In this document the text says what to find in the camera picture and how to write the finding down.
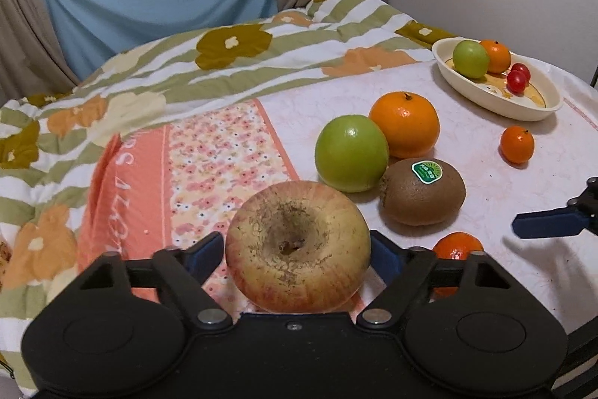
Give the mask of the red cherry tomato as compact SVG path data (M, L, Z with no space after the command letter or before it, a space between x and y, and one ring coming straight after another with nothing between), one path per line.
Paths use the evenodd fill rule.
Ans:
M527 87L528 79L524 72L511 70L506 78L507 89L515 95L523 95Z
M531 79L531 72L529 70L529 68L522 64L522 63L515 63L511 66L510 68L510 72L514 73L514 72L520 72L522 75L525 76L526 78L526 82L529 83L530 79Z

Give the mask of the large orange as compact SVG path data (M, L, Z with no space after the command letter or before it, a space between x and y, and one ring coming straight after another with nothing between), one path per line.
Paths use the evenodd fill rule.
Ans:
M382 95L371 107L369 117L382 130L394 158L424 156L440 136L436 109L428 99L413 92Z

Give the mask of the cream oval dish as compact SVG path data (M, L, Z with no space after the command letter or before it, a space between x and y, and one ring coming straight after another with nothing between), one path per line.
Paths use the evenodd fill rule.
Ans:
M459 74L454 70L452 53L462 40L461 36L438 40L432 46L432 53L444 80L465 98L492 113L521 122L539 122L561 108L564 99L547 71L518 53L512 53L512 61L525 65L531 75L521 95L508 89L506 75L487 73L478 80L470 80Z

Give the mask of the brown kiwi with sticker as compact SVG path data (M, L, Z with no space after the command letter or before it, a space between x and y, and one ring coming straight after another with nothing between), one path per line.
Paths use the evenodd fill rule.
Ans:
M406 226L431 226L451 219L465 198L462 176L440 159L400 160L386 169L380 181L382 213Z

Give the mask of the beige left curtain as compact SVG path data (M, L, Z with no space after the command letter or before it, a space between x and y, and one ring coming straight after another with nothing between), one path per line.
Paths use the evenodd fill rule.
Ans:
M43 0L1 0L1 95L64 93L79 80L68 67Z

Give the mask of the pink floral bed sheet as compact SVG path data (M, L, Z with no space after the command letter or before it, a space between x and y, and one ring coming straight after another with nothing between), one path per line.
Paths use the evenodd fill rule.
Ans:
M429 226L389 219L377 191L354 202L368 225L401 246L430 247L452 232L477 237L484 249L574 330L597 313L597 240L590 233L525 241L519 213L563 206L597 173L597 92L547 67L561 108L528 130L530 161L509 164L499 146L510 126L458 94L433 63L336 78L206 111L187 111L155 129L104 142L79 235L77 264L101 253L147 258L187 248L210 232L226 232L253 194L285 180L316 180L314 146L324 126L345 114L366 114L382 95L410 91L437 110L441 133L432 156L451 164L466 191L457 213Z

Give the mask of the large yellow-red apple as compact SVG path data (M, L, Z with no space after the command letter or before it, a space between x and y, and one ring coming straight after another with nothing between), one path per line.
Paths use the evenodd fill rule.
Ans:
M236 212L225 238L234 285L274 313L323 313L362 286L371 239L358 207L314 181L273 184Z

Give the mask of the small mandarin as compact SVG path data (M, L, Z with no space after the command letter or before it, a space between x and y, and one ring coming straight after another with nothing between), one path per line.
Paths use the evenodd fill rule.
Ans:
M529 130L522 126L509 126L501 135L500 151L510 163L522 165L533 156L535 141Z
M471 252L484 251L484 245L471 234L453 232L440 239L433 251L440 259L466 260Z

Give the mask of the small orange in dish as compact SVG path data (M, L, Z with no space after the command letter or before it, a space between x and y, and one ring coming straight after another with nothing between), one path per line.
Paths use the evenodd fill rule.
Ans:
M498 40L481 40L480 45L486 50L488 59L488 71L493 74L506 72L512 63L511 52Z

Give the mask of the large green apple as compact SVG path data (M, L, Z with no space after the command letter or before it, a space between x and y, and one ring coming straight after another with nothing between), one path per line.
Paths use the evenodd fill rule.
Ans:
M337 190L369 191L389 162L389 147L379 126L367 116L347 114L328 122L315 143L319 178Z

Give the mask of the floral striped duvet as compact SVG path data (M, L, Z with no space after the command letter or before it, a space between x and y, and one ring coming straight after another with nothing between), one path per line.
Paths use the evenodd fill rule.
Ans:
M64 95L1 109L1 359L21 393L36 387L20 350L27 326L84 259L151 244L188 247L222 230L241 196L287 174L255 100L336 77L431 60L423 26L381 0L312 0L231 26L167 36L105 62ZM105 239L83 231L96 165L113 137L157 130L175 156L166 222L119 200Z

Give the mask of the small green apple in dish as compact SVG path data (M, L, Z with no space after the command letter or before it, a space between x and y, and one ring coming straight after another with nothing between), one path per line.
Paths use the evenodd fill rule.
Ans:
M486 49L473 40L457 43L452 54L454 69L462 76L477 80L487 74L490 57Z

